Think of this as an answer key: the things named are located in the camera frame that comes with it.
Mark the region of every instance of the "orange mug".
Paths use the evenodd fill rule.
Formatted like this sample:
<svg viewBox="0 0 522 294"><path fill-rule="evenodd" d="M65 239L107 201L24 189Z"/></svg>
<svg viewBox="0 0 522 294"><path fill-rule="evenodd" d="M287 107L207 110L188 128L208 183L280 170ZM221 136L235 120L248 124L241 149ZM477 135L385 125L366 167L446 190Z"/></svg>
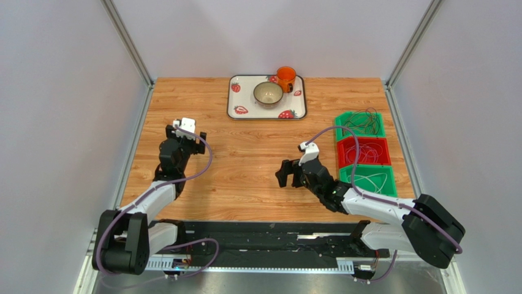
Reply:
<svg viewBox="0 0 522 294"><path fill-rule="evenodd" d="M291 93L295 82L295 70L289 66L283 66L278 69L278 85L281 86L283 92Z"/></svg>

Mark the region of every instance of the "bowl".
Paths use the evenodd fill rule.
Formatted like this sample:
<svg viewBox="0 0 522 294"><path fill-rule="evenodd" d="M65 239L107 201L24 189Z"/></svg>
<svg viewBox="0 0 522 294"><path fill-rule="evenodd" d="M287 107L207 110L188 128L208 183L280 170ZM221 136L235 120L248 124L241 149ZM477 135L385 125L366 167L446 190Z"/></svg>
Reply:
<svg viewBox="0 0 522 294"><path fill-rule="evenodd" d="M281 86L271 81L264 81L254 88L254 98L264 108L275 107L281 101L282 96Z"/></svg>

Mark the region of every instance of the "strawberry print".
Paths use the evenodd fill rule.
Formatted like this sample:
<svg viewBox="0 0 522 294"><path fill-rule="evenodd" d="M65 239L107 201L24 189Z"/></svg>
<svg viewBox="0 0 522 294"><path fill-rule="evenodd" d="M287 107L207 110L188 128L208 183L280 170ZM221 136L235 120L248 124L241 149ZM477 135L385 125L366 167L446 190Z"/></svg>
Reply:
<svg viewBox="0 0 522 294"><path fill-rule="evenodd" d="M271 81L272 83L278 82L278 78L275 75L267 75L267 80Z"/></svg>
<svg viewBox="0 0 522 294"><path fill-rule="evenodd" d="M232 83L232 85L230 86L230 89L232 89L232 91L238 93L239 91L241 91L241 86L239 85L239 83Z"/></svg>
<svg viewBox="0 0 522 294"><path fill-rule="evenodd" d="M244 106L236 106L234 107L234 111L239 115L244 115L248 113L248 110Z"/></svg>
<svg viewBox="0 0 522 294"><path fill-rule="evenodd" d="M285 110L279 114L278 118L295 118L296 114L293 110Z"/></svg>

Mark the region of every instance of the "gray wall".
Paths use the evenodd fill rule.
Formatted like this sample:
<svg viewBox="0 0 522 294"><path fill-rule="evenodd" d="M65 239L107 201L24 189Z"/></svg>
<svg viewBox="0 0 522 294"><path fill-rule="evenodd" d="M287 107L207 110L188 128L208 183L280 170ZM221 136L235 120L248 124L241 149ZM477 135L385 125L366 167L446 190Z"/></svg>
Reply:
<svg viewBox="0 0 522 294"><path fill-rule="evenodd" d="M115 0L154 78L388 78L429 2Z"/></svg>
<svg viewBox="0 0 522 294"><path fill-rule="evenodd" d="M0 292L71 293L146 87L102 4L0 4Z"/></svg>
<svg viewBox="0 0 522 294"><path fill-rule="evenodd" d="M395 87L425 192L465 226L468 293L522 293L522 2L445 1Z"/></svg>

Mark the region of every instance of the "wooden table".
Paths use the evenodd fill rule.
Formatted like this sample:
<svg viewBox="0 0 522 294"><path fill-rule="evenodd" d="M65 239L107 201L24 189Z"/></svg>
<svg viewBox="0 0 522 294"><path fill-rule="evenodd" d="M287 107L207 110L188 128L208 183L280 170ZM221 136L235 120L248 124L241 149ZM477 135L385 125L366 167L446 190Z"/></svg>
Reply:
<svg viewBox="0 0 522 294"><path fill-rule="evenodd" d="M333 119L351 110L374 107L382 113L398 194L413 198L403 154L380 79L305 78L308 115L299 121L236 121L227 116L228 78L160 78L151 104L122 206L151 184L159 163L159 144L165 126L186 117L197 121L214 151L210 169L188 181L181 197L157 218L206 221L358 222L367 217L346 216L324 208L305 188L279 188L275 171L283 159L297 159L299 143L332 126ZM316 140L320 159L338 176L334 132ZM208 153L192 156L186 175L207 163Z"/></svg>

